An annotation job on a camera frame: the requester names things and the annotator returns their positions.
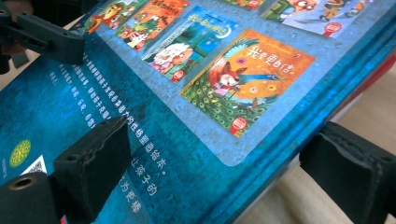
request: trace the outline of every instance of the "children's book illustration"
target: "children's book illustration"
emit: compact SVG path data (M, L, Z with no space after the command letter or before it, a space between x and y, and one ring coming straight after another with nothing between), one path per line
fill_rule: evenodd
M101 23L117 29L148 0L110 0L102 10L93 14L84 23L84 32L93 33Z
M240 7L246 7L248 9L256 9L261 6L265 0L223 0L229 2L233 5L238 5Z
M374 0L278 0L262 17L337 37Z
M121 26L116 36L139 51L189 5L185 0L151 0Z
M148 49L142 59L173 82L179 82L235 26L233 21L195 7L169 35Z
M240 137L314 60L248 29L181 95Z

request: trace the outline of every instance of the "orange book cover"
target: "orange book cover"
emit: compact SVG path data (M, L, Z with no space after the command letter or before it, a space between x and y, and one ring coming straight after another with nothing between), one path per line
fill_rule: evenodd
M189 5L186 0L151 0L125 22L115 35L139 51Z
M247 29L180 94L240 137L314 60Z

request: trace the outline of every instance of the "book cover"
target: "book cover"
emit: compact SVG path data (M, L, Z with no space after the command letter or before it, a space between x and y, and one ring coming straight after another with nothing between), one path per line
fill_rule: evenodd
M110 0L103 8L86 20L84 32L93 33L102 23L111 29L117 29L148 0Z
M223 0L233 5L238 5L240 7L245 7L248 9L257 9L261 6L265 0Z
M336 38L372 2L373 0L276 0L262 17Z
M139 51L189 5L186 0L151 0L125 22L115 35Z
M240 137L314 60L246 30L181 95Z
M146 51L142 59L152 68L179 82L236 27L230 21L202 7L195 7Z
M208 62L248 28L316 58L240 137L180 95L192 76L175 85L106 25L82 32L82 64L42 55L0 91L0 184L44 167L52 174L54 159L92 127L125 116L133 159L94 223L235 222L394 51L396 3L384 2L363 10L340 48L334 38L286 26L279 32L258 10L239 13L245 10L224 1L191 0L187 10L199 6L238 21ZM371 15L376 19L368 20ZM195 70L206 67L202 61Z

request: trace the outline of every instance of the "green circular logo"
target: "green circular logo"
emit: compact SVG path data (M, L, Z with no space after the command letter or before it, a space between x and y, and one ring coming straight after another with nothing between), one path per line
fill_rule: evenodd
M26 160L29 155L31 143L29 140L23 140L17 144L9 157L9 165L11 167L17 167Z

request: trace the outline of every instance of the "picture book image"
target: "picture book image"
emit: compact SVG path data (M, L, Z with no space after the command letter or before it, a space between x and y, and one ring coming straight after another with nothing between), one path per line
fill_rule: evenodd
M314 60L247 29L181 95L240 137Z
M374 0L277 0L262 17L309 32L339 36Z
M185 0L151 0L125 22L115 35L139 51L189 5Z
M148 0L110 0L105 6L94 13L84 23L85 32L93 33L101 23L111 29L117 29L120 24L132 16Z
M179 82L200 63L236 23L195 7L175 29L145 52L142 59L173 82Z
M238 5L240 7L246 7L248 9L257 9L261 6L265 0L223 0L233 5Z

